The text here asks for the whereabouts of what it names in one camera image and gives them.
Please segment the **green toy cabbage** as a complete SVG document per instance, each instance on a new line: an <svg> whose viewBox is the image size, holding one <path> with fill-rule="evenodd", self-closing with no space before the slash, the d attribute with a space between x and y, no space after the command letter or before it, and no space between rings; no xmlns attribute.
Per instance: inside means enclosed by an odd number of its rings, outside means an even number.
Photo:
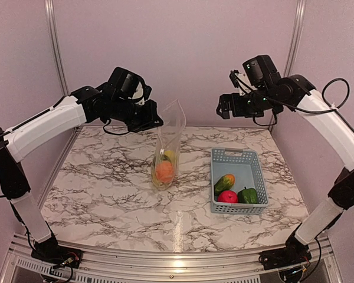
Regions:
<svg viewBox="0 0 354 283"><path fill-rule="evenodd" d="M154 164L164 162L164 161L171 162L170 158L165 154L159 154L159 155L154 156L154 158L153 158Z"/></svg>

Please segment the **yellow toy lemon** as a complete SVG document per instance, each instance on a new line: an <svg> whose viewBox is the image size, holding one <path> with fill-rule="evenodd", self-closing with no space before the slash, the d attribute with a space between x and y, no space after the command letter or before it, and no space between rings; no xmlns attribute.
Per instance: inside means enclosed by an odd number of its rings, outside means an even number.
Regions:
<svg viewBox="0 0 354 283"><path fill-rule="evenodd" d="M172 163L174 163L176 161L177 154L176 154L175 151L173 151L173 150L165 150L164 151L164 155L167 156Z"/></svg>

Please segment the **orange toy orange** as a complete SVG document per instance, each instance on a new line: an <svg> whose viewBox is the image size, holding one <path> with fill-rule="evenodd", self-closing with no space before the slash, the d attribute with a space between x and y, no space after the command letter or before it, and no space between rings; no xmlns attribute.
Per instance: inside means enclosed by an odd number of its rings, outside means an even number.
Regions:
<svg viewBox="0 0 354 283"><path fill-rule="evenodd" d="M160 162L155 167L155 175L159 182L171 182L175 175L173 164L169 161Z"/></svg>

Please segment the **clear zip top bag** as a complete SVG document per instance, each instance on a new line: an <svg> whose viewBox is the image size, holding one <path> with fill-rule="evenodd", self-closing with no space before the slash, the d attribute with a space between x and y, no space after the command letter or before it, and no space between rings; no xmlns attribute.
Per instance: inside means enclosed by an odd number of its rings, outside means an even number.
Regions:
<svg viewBox="0 0 354 283"><path fill-rule="evenodd" d="M176 161L173 164L174 178L176 179L179 172L179 155L181 149L182 132L186 126L186 116L179 100L174 100L168 104L161 112L163 126L157 129L156 148L153 155L164 154L165 150L173 150L177 154ZM157 164L151 163L151 178L156 177L155 167Z"/></svg>

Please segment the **grey plastic basket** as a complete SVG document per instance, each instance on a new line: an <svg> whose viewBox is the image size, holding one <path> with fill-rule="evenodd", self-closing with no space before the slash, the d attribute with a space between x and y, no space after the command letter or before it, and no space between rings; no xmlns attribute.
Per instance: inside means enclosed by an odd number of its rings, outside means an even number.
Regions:
<svg viewBox="0 0 354 283"><path fill-rule="evenodd" d="M234 192L253 187L257 192L257 204L224 203L211 189L211 212L240 215L259 215L268 206L268 194L257 152L250 149L211 149L211 185L226 173L235 177Z"/></svg>

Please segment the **yellow toy banana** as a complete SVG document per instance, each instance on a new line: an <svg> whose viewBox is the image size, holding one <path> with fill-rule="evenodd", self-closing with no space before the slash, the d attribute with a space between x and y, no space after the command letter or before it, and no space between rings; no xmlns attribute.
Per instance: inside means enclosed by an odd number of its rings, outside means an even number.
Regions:
<svg viewBox="0 0 354 283"><path fill-rule="evenodd" d="M170 182L161 182L155 176L152 177L152 183L155 186L155 188L157 188L159 190L166 190L172 185L172 181L170 181Z"/></svg>

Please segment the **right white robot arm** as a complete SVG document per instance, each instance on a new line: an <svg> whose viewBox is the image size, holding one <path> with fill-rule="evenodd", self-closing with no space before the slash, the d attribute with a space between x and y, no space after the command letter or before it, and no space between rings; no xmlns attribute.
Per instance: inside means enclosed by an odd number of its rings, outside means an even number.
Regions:
<svg viewBox="0 0 354 283"><path fill-rule="evenodd" d="M283 107L297 111L308 121L338 154L344 168L327 197L292 232L285 246L260 253L259 262L265 270L309 259L309 243L354 206L354 131L341 118L337 107L326 102L323 94L306 78L292 75L271 84L262 83L243 96L223 94L219 97L216 113L222 119L230 116L254 119L266 110L276 113Z"/></svg>

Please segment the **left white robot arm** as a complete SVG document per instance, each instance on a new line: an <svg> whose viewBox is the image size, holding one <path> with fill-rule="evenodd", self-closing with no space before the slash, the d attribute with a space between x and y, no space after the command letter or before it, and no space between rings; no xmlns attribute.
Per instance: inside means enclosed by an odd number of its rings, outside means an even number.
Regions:
<svg viewBox="0 0 354 283"><path fill-rule="evenodd" d="M138 133L163 125L157 104L149 99L149 86L128 93L121 89L113 95L103 87L82 87L58 103L7 130L0 128L0 187L15 216L33 237L32 256L60 263L69 257L78 259L78 250L60 246L33 198L21 162L35 149L70 129L100 119L123 122L129 133Z"/></svg>

